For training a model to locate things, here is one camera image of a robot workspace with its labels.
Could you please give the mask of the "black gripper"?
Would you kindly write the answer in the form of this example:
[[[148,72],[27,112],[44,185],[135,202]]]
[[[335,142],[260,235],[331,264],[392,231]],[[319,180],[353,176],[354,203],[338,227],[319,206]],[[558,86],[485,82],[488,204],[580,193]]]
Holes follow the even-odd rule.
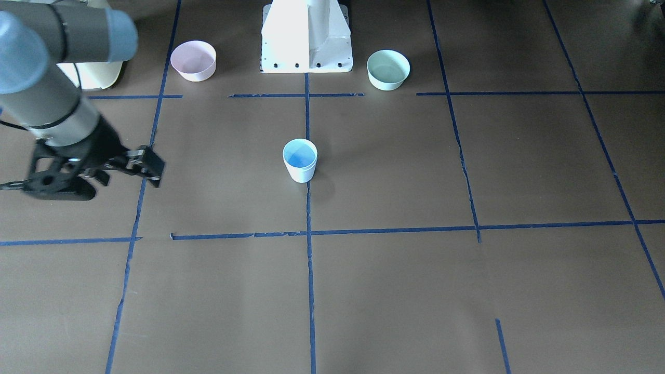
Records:
[[[120,172],[141,177],[155,189],[160,187],[164,160],[150,146],[130,151],[103,116],[100,116],[97,127],[88,137],[72,146],[65,146],[64,150],[65,172],[95,180],[110,180],[109,172]]]

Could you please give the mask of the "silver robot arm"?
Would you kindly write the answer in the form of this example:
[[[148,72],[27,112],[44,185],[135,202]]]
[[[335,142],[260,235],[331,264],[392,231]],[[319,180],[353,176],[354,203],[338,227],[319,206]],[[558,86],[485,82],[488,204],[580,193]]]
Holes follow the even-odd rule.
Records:
[[[138,50],[133,19],[77,1],[2,1],[2,108],[35,138],[24,181],[36,195],[75,194],[116,171],[159,187],[165,163],[148,146],[131,151],[59,64],[124,62]]]

